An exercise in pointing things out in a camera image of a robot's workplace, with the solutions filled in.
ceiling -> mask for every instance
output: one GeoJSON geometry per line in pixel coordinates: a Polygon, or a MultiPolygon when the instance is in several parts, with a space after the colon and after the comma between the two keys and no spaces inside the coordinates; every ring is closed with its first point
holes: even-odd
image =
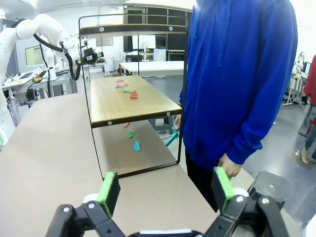
{"type": "Polygon", "coordinates": [[[124,3],[140,3],[148,5],[168,5],[192,9],[194,0],[0,0],[0,9],[5,11],[8,19],[15,19],[29,13],[42,13],[61,8],[76,6],[98,6],[124,3]]]}

hoodie cuff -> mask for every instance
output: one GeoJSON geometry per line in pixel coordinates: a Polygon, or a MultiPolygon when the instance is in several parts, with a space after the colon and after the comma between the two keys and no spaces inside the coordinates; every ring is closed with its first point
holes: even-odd
{"type": "Polygon", "coordinates": [[[246,159],[252,154],[252,152],[239,149],[234,144],[231,144],[226,150],[228,158],[236,164],[244,164],[246,159]]]}

black pants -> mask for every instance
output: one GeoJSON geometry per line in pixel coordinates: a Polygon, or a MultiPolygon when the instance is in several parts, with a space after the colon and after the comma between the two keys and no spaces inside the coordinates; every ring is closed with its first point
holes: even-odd
{"type": "Polygon", "coordinates": [[[215,212],[217,212],[218,207],[216,204],[215,196],[212,191],[212,177],[213,172],[210,172],[198,164],[196,164],[186,152],[186,163],[187,163],[187,170],[188,176],[195,184],[197,189],[201,192],[203,197],[206,199],[208,204],[213,208],[215,212]]]}

person's left hand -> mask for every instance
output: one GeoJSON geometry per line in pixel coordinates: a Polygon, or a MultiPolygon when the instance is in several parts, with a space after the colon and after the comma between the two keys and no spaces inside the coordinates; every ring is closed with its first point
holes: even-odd
{"type": "Polygon", "coordinates": [[[223,167],[229,179],[238,175],[241,170],[241,165],[234,163],[226,153],[220,158],[218,166],[223,167]]]}

blue hoodie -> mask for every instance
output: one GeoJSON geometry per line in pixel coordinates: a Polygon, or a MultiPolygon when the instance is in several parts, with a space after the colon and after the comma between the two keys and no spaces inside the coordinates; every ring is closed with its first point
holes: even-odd
{"type": "Polygon", "coordinates": [[[289,0],[198,0],[188,43],[184,144],[212,171],[237,164],[270,130],[289,84],[297,24],[289,0]]]}

